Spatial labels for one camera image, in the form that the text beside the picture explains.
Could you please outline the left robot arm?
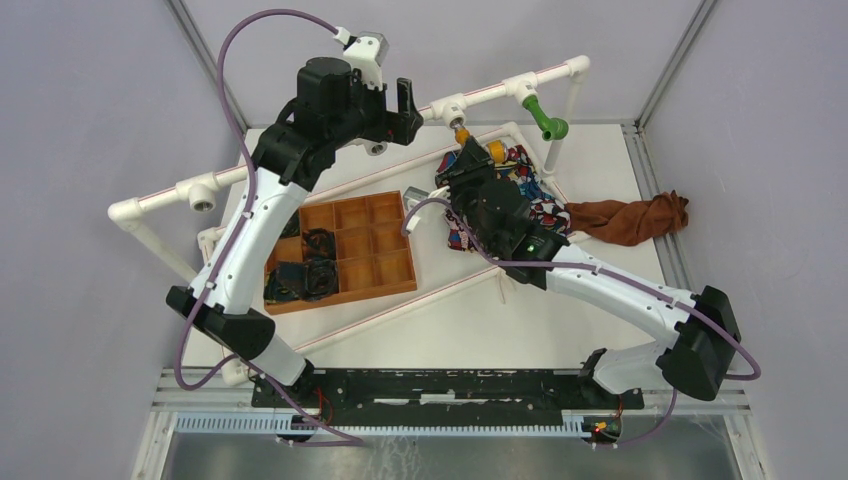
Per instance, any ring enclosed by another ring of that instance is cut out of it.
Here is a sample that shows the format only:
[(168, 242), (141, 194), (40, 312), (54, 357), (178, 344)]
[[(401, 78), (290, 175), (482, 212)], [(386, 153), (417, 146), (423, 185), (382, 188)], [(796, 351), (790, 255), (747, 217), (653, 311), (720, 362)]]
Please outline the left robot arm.
[(277, 394), (293, 407), (313, 397), (313, 366), (277, 335), (274, 320), (253, 309), (254, 293), (284, 227), (339, 149), (355, 140), (413, 142), (423, 117), (412, 82), (400, 77), (396, 88), (398, 109), (390, 111), (385, 89), (362, 69), (334, 57), (308, 60), (297, 73), (295, 96), (246, 161), (241, 213), (232, 216), (210, 264), (166, 296), (187, 326), (276, 380)]

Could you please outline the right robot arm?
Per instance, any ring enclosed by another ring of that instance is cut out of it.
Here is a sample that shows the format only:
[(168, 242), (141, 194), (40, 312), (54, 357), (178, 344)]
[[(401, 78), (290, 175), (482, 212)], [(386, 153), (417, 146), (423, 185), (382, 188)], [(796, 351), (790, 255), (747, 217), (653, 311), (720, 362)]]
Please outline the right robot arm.
[(570, 295), (636, 326), (651, 342), (624, 350), (598, 349), (577, 382), (580, 400), (602, 408), (627, 390), (668, 385), (712, 401), (731, 379), (741, 335), (729, 297), (706, 286), (699, 293), (649, 282), (596, 260), (530, 219), (530, 201), (501, 178), (491, 154), (475, 140), (440, 167), (452, 213), (482, 256), (508, 277), (543, 291)]

